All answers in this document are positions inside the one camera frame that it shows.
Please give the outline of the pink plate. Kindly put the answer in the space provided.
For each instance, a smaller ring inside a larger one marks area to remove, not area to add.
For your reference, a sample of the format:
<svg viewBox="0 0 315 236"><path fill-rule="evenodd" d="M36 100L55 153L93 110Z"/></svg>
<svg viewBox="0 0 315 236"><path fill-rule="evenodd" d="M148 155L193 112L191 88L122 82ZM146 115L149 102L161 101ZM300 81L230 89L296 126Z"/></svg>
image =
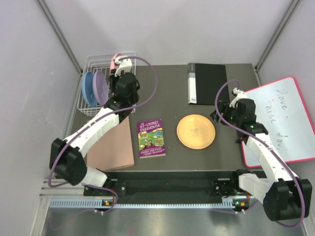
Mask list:
<svg viewBox="0 0 315 236"><path fill-rule="evenodd" d="M114 54L110 63L110 71L112 71L113 69L117 69L119 67L118 64L115 64L115 59L121 55L122 55L121 53Z"/></svg>

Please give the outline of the purple plate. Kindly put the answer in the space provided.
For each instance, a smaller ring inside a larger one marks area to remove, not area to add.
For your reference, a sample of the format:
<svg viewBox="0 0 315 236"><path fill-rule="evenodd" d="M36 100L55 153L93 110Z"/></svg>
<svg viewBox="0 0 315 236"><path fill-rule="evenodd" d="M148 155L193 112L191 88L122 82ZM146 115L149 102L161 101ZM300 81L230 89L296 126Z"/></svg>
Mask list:
<svg viewBox="0 0 315 236"><path fill-rule="evenodd" d="M99 105L103 106L108 101L108 84L100 70L93 76L93 92Z"/></svg>

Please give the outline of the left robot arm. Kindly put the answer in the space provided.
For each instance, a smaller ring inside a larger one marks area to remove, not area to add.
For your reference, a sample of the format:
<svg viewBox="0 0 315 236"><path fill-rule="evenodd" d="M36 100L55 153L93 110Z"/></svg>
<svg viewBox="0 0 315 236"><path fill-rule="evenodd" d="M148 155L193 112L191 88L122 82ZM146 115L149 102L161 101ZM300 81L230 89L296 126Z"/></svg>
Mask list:
<svg viewBox="0 0 315 236"><path fill-rule="evenodd" d="M72 186L93 185L95 190L106 195L112 184L102 171L88 167L84 157L93 145L108 131L123 122L139 101L140 84L136 76L123 73L110 75L111 97L98 114L74 134L65 139L55 139L51 145L50 170Z"/></svg>

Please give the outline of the orange plate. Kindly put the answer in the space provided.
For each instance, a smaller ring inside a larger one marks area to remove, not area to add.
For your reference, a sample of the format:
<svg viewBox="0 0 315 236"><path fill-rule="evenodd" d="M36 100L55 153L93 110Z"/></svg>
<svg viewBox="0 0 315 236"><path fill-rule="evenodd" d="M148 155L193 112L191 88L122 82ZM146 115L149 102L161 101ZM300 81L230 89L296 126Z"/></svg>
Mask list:
<svg viewBox="0 0 315 236"><path fill-rule="evenodd" d="M177 125L177 136L180 142L191 149L204 149L215 139L213 123L201 115L188 115Z"/></svg>

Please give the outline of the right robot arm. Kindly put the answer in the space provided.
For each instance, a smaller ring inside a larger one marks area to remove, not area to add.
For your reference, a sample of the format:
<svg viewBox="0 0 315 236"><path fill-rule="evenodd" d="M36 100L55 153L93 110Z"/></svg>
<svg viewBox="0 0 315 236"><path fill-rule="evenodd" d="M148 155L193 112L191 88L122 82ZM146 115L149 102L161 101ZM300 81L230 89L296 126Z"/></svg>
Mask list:
<svg viewBox="0 0 315 236"><path fill-rule="evenodd" d="M236 98L232 102L215 101L211 118L240 133L239 141L256 155L266 179L245 170L233 172L230 190L237 195L244 191L253 195L262 205L269 220L285 226L284 220L296 219L292 228L300 226L309 216L313 186L301 179L283 161L272 144L268 130L257 122L256 105L252 99Z"/></svg>

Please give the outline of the blue plate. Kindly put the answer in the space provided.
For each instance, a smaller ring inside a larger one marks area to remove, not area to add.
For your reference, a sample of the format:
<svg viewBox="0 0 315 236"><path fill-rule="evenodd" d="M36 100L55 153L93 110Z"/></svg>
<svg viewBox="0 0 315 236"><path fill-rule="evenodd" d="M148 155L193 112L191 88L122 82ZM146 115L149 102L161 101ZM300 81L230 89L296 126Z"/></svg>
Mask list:
<svg viewBox="0 0 315 236"><path fill-rule="evenodd" d="M90 107L96 107L97 101L95 99L94 90L93 90L93 73L86 72L83 74L82 83L81 83L81 91L83 94L83 98L86 104Z"/></svg>

